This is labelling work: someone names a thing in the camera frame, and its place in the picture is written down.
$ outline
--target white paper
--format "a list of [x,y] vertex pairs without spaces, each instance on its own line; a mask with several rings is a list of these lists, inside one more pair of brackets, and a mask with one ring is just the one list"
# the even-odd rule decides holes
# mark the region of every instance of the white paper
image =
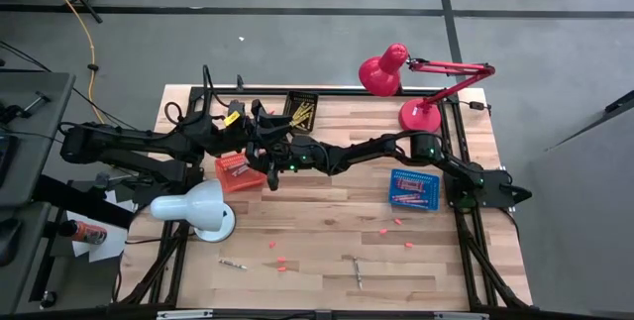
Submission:
[[[132,200],[117,203],[117,195],[114,190],[106,192],[106,201],[128,211],[134,211],[136,209],[136,205],[132,203]],[[117,226],[108,225],[99,221],[94,221],[87,218],[86,216],[79,215],[70,211],[67,211],[66,215],[68,220],[82,221],[87,224],[100,226],[106,229],[106,231],[108,232],[106,241],[104,241],[104,243],[102,243],[101,245],[89,245],[83,242],[73,241],[72,249],[74,250],[76,257],[79,257],[88,252],[88,261],[92,263],[121,255],[121,252],[123,252],[123,249],[126,247],[128,230]]]

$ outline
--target wooden tabletop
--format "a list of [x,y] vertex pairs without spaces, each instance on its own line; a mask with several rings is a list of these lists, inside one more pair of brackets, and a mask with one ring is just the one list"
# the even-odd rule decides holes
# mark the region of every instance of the wooden tabletop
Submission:
[[[168,101],[187,107],[190,85],[165,87],[155,130],[172,125],[162,106]],[[285,96],[221,96],[247,103],[259,98],[275,113]],[[484,101],[480,88],[461,91],[463,101]],[[320,96],[311,137],[346,146],[383,133],[400,131],[397,112],[408,98]],[[499,166],[488,113],[461,104],[471,158],[485,168]],[[215,101],[212,114],[226,111]],[[453,118],[450,128],[453,138]],[[408,143],[401,143],[408,153]],[[214,159],[203,162],[208,178],[215,175]],[[467,310],[469,308],[453,212],[441,192],[438,212],[392,207],[387,203],[390,171],[405,168],[436,175],[434,166],[407,167],[382,158],[352,166],[347,172],[326,176],[316,170],[280,175],[279,190],[258,187],[225,193],[236,212],[233,235],[218,244],[191,238],[178,296],[179,307],[274,308],[348,310]],[[402,220],[402,225],[394,223]],[[492,263],[516,294],[527,303],[531,297],[515,229],[495,209],[483,209],[482,220]],[[160,236],[162,222],[148,214],[139,216],[129,240]],[[388,232],[381,235],[380,229]],[[276,242],[271,249],[270,242]],[[403,244],[411,242],[413,248]],[[125,249],[120,298],[141,280],[156,259],[158,243]],[[286,272],[276,259],[285,257]],[[364,290],[359,290],[352,257],[359,259]],[[226,259],[247,266],[240,270],[218,264]],[[163,293],[167,290],[168,266]],[[474,266],[478,294],[485,300],[481,272]]]

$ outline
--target gray floor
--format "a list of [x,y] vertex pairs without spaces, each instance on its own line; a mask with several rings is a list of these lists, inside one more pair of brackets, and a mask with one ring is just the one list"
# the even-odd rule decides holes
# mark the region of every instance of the gray floor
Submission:
[[[59,3],[59,0],[0,0]],[[441,9],[441,0],[97,0],[110,5],[285,8]],[[634,10],[632,0],[452,0],[455,9]],[[139,128],[154,125],[162,87],[199,83],[208,63],[214,81],[358,85],[357,69],[393,42],[413,54],[451,59],[443,18],[346,16],[134,16],[85,20],[101,66],[96,102]],[[518,184],[528,160],[580,129],[632,89],[633,20],[457,19],[464,61],[488,61],[496,76],[484,81],[503,163]],[[0,13],[0,39],[50,68],[78,77],[87,88],[88,45],[75,18],[64,14]],[[0,52],[11,66],[26,65]],[[403,73],[406,85],[447,86],[439,75]],[[73,97],[65,120],[92,120]],[[63,163],[53,150],[46,172],[85,178],[104,165]],[[518,207],[522,251],[534,301],[546,309],[587,312],[530,201]],[[107,301],[111,282],[102,288]],[[82,299],[83,306],[96,304]]]

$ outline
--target white desk lamp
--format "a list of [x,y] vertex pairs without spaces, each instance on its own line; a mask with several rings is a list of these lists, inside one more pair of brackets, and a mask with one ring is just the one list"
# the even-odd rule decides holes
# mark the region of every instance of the white desk lamp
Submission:
[[184,195],[160,196],[150,205],[152,216],[163,220],[186,220],[203,241],[225,240],[236,227],[234,211],[224,203],[217,179],[203,181]]

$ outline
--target red desk lamp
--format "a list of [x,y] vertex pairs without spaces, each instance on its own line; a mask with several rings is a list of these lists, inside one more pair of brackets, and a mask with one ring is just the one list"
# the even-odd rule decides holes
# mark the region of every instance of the red desk lamp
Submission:
[[375,96],[392,96],[401,87],[398,69],[404,63],[407,63],[411,71],[470,77],[455,86],[440,90],[431,97],[406,102],[398,113],[398,122],[403,130],[436,131],[441,123],[436,102],[495,73],[495,68],[487,63],[470,64],[411,58],[405,45],[392,44],[383,56],[371,57],[361,65],[359,80],[366,90]]

